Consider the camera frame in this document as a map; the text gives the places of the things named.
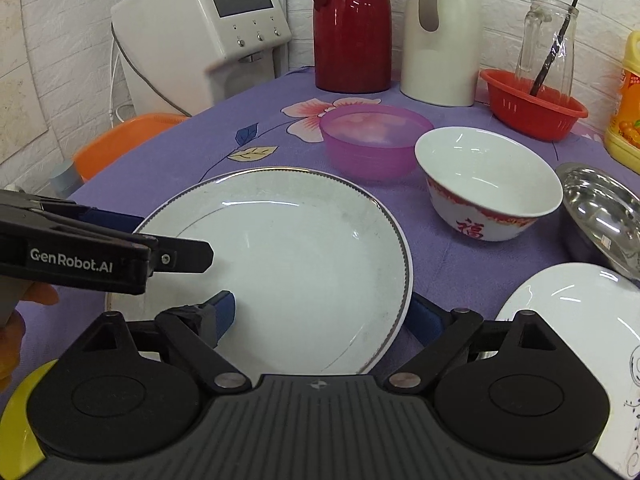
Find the pink plastic bowl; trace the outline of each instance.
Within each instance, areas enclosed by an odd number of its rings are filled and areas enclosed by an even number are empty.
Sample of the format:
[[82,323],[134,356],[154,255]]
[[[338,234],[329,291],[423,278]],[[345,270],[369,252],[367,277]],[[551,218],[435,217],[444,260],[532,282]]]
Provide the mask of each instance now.
[[389,180],[417,165],[414,146],[433,124],[404,108],[349,105],[320,118],[320,131],[331,164],[341,173],[364,180]]

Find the bottle label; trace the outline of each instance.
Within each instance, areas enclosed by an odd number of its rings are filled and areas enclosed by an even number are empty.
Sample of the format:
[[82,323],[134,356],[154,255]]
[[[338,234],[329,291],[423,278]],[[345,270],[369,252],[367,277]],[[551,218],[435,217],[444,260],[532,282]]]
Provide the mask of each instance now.
[[609,132],[640,148],[640,76],[623,70],[620,80],[616,110],[609,123]]

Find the orange chair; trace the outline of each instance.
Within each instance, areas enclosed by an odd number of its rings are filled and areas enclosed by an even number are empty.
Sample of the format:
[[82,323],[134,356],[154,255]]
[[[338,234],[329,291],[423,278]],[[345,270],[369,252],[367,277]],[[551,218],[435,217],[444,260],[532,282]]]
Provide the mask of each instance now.
[[185,120],[187,117],[175,114],[145,114],[129,119],[78,151],[73,156],[76,170],[86,182],[125,153]]

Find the human hand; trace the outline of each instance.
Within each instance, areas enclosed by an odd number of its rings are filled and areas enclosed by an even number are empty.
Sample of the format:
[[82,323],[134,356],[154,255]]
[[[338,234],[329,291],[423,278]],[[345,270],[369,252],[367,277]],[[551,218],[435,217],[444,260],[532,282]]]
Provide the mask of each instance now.
[[[51,285],[33,283],[24,293],[22,300],[53,305],[58,302],[58,293]],[[24,328],[24,320],[17,310],[11,314],[6,326],[0,328],[0,392],[11,383],[11,374],[20,364]]]

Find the red plastic basket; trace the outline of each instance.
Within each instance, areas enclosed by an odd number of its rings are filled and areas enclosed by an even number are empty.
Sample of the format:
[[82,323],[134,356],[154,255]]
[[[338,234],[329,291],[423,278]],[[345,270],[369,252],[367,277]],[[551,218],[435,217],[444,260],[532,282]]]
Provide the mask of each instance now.
[[[498,119],[521,134],[540,140],[562,140],[575,121],[589,112],[576,99],[559,106],[514,88],[515,74],[506,70],[482,70],[480,77],[489,88],[489,108]],[[546,94],[557,92],[544,88]]]

